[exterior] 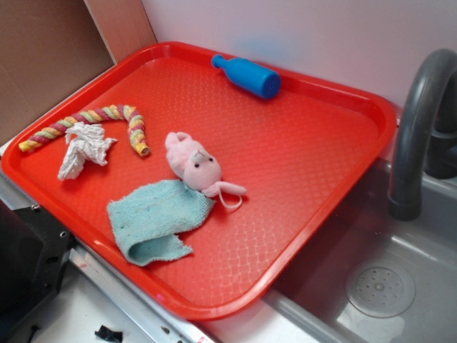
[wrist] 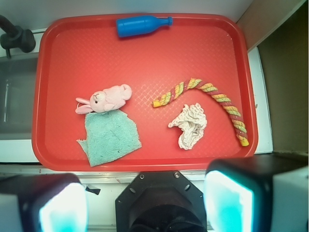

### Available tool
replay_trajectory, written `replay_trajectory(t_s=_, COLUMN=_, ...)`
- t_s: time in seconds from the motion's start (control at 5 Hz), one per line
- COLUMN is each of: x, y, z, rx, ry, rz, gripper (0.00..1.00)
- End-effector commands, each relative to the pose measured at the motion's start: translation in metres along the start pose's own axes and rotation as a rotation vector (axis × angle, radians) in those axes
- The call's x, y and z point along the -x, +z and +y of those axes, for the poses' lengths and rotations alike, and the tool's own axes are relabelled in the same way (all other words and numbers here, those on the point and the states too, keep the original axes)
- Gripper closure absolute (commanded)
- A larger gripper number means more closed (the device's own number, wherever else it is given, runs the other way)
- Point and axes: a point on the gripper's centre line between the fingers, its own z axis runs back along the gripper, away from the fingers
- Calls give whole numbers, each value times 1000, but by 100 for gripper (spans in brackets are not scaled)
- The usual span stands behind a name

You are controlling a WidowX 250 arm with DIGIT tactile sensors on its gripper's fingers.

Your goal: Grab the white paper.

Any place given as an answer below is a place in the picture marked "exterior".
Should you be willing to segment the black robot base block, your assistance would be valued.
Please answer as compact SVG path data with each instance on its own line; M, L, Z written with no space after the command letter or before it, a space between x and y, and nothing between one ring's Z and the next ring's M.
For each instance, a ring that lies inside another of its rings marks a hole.
M1 203L1 341L60 292L73 242L43 207Z

